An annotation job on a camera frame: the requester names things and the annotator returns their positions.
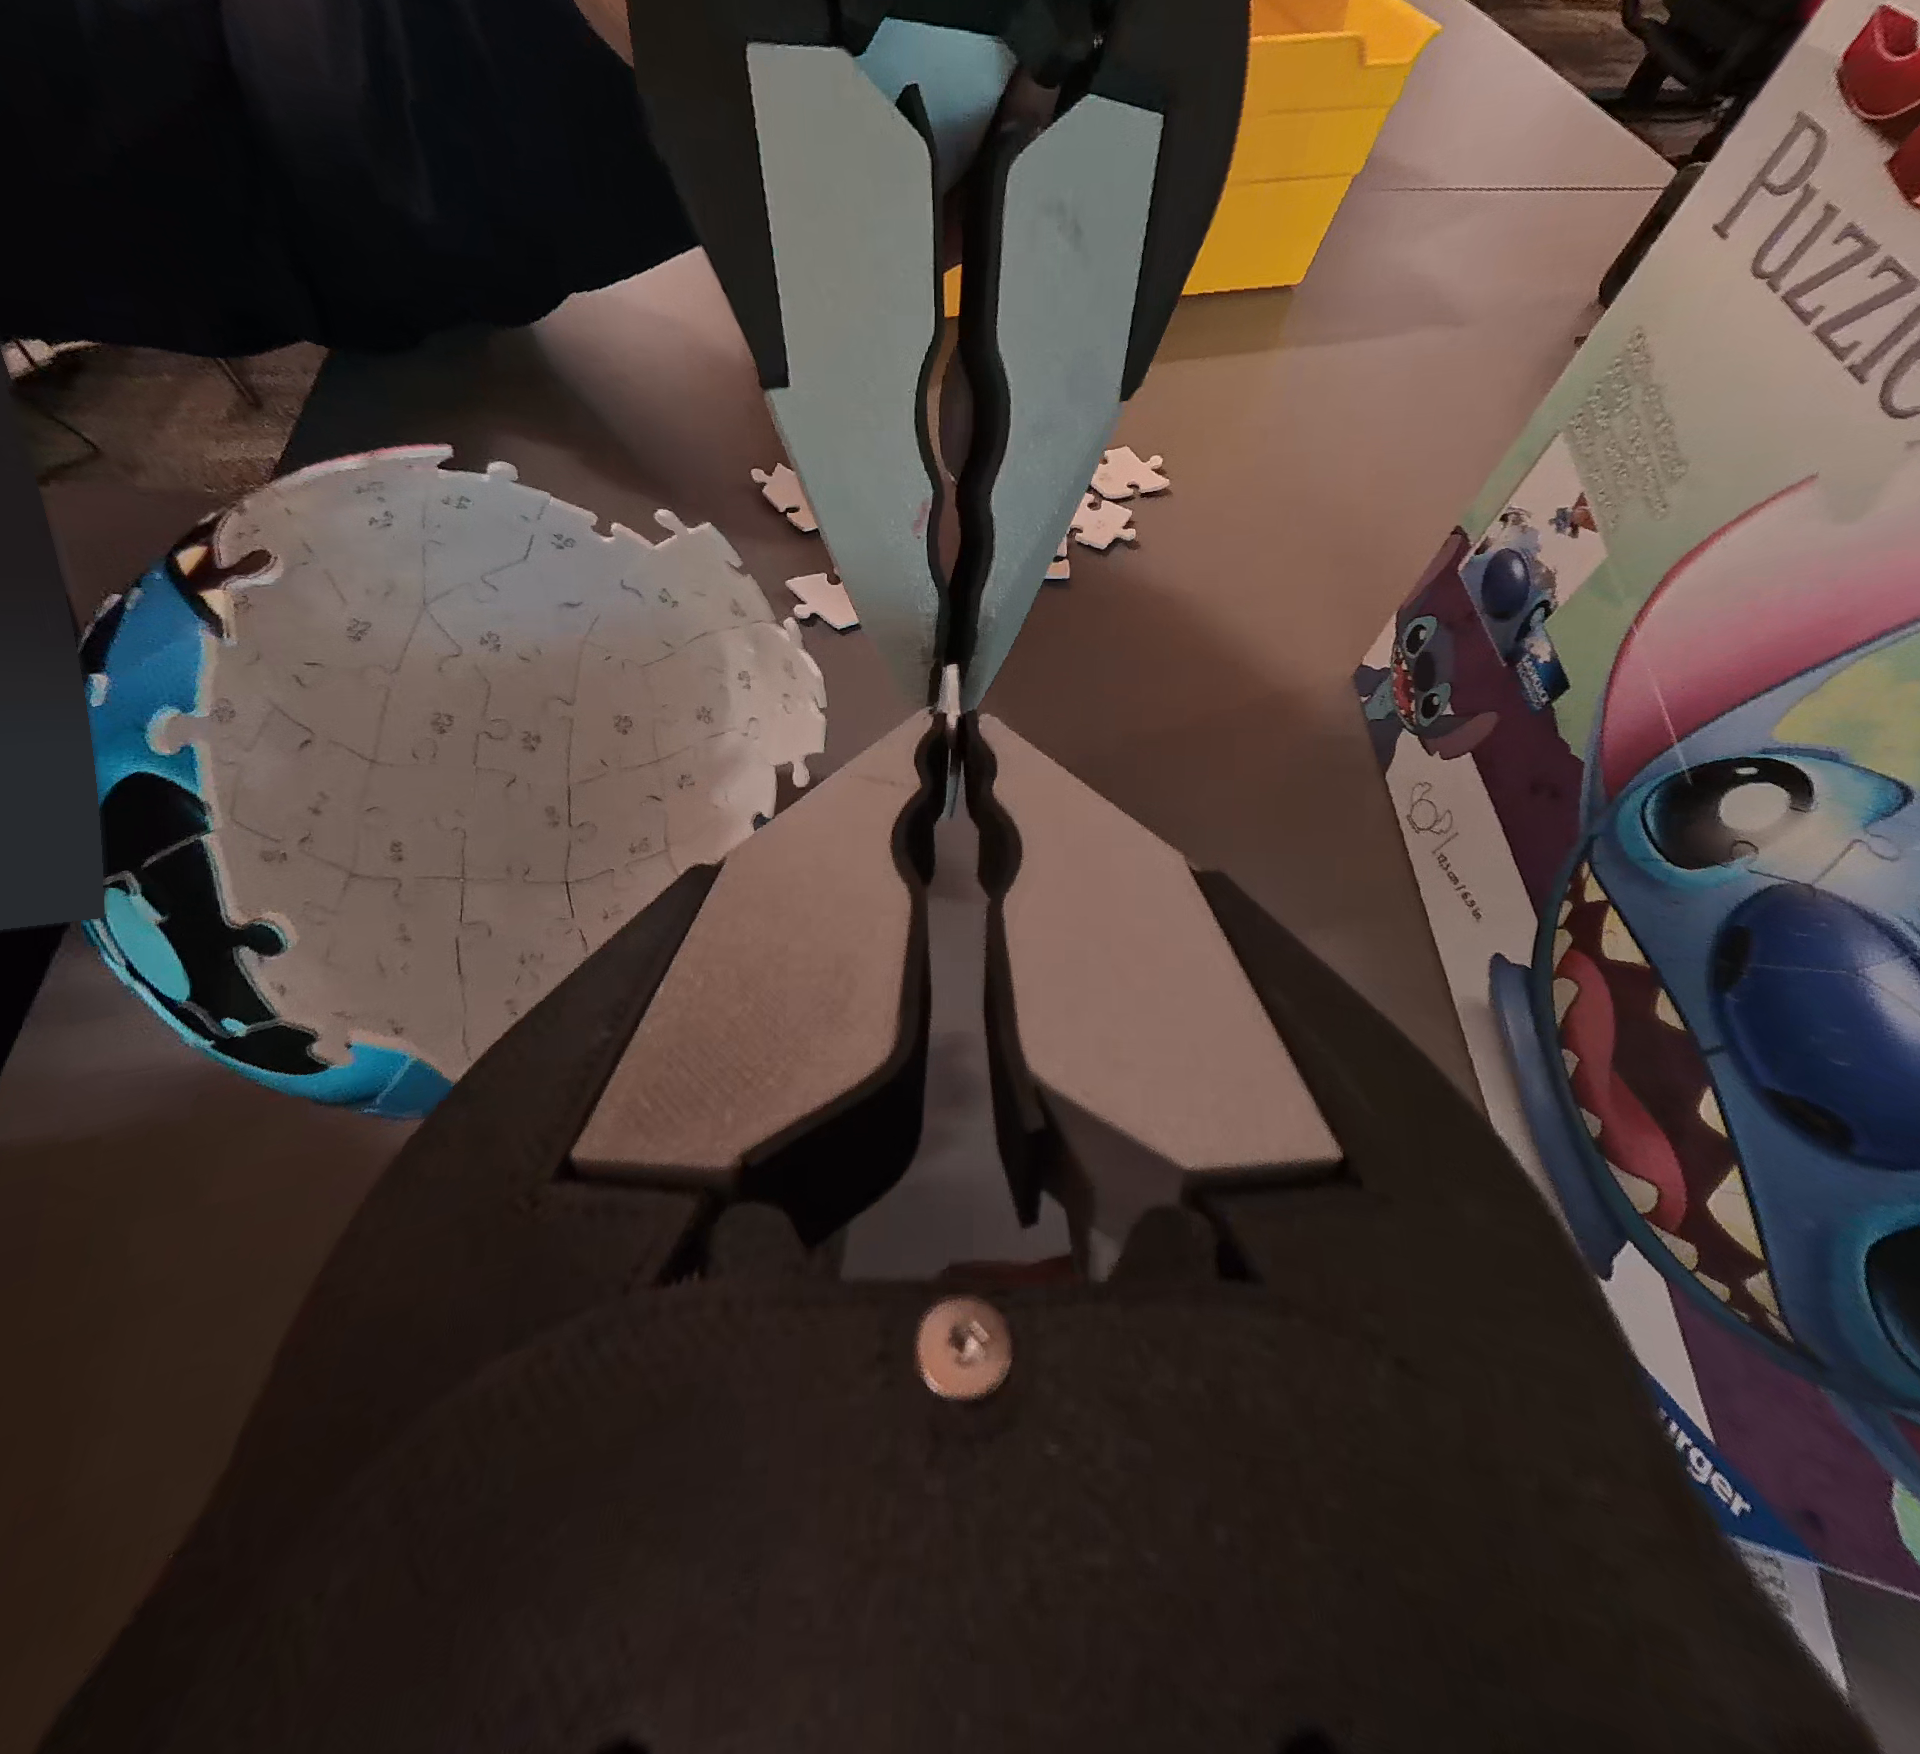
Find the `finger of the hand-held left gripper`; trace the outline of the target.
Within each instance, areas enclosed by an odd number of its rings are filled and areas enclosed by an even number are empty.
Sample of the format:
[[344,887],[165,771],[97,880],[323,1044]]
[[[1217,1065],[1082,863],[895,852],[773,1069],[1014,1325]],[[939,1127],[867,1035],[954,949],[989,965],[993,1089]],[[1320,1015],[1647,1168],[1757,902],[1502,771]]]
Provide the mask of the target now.
[[768,404],[858,626],[932,707],[946,663],[928,380],[967,47],[752,42],[746,71],[785,356]]
[[1121,407],[1162,115],[1090,92],[1009,126],[967,221],[948,662],[971,712],[1007,662]]

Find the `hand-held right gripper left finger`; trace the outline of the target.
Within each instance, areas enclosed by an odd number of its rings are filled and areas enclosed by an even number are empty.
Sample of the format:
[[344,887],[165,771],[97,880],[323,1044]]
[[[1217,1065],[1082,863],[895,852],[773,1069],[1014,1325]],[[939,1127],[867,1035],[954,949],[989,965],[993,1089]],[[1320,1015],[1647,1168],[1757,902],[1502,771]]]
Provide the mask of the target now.
[[921,1137],[948,730],[919,713],[720,866],[611,1069],[587,1178],[780,1209],[818,1247]]

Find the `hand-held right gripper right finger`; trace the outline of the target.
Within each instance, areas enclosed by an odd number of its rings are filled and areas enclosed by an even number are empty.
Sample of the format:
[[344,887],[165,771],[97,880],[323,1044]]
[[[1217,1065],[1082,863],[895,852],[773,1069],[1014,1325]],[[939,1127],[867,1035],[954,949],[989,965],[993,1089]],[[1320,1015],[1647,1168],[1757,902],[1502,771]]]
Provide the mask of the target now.
[[1040,1264],[1102,1280],[1136,1223],[1326,1182],[1342,1147],[1187,857],[995,716],[960,722],[987,1119]]

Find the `pile of puzzle pieces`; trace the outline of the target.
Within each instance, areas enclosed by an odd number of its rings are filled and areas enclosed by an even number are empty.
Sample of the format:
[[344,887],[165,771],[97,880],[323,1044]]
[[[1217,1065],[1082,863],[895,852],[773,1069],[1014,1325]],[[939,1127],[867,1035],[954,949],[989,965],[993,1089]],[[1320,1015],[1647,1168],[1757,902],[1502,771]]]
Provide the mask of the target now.
[[[803,494],[792,467],[778,462],[773,467],[751,467],[757,494],[798,534],[818,538],[818,522]],[[1109,447],[1090,476],[1086,492],[1068,518],[1068,528],[1049,560],[1045,582],[1066,584],[1074,550],[1107,555],[1116,546],[1138,544],[1133,504],[1165,494],[1171,489],[1162,456],[1140,456],[1129,446]],[[825,626],[836,633],[858,628],[851,595],[831,566],[829,557],[821,570],[786,578],[792,595],[794,619]]]

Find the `blue white puzzle ball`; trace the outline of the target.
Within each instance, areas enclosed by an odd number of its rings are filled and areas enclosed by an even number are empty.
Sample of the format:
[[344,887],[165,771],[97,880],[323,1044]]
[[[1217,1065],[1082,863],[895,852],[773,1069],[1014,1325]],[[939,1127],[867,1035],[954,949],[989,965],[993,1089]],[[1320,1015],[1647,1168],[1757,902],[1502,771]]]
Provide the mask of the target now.
[[659,527],[445,446],[198,522],[82,640],[109,973],[264,1089],[436,1106],[827,746],[792,618]]

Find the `cartoon print puzzle box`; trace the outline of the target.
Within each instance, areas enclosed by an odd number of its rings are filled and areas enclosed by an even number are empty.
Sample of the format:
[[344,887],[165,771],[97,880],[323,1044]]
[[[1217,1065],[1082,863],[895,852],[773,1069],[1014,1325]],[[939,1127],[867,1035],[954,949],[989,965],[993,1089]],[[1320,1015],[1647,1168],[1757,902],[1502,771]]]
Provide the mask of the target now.
[[1819,0],[1354,685],[1718,1525],[1916,1596],[1917,0]]

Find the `yellow plastic bin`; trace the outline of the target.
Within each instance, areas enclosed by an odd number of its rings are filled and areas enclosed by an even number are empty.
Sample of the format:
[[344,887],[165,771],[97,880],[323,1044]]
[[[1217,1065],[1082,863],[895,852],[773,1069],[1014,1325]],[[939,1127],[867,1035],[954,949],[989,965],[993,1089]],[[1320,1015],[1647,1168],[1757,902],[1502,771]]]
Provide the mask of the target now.
[[1239,136],[1185,297],[1304,280],[1439,32],[1408,0],[1251,0]]

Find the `person's dark clothing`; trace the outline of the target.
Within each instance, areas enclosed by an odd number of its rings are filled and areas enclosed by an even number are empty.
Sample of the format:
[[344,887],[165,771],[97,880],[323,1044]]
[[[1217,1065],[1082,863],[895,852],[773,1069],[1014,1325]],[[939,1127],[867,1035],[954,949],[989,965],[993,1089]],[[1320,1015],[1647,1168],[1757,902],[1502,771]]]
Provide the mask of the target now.
[[27,436],[1,398],[1,1053],[69,925],[103,905],[79,628]]

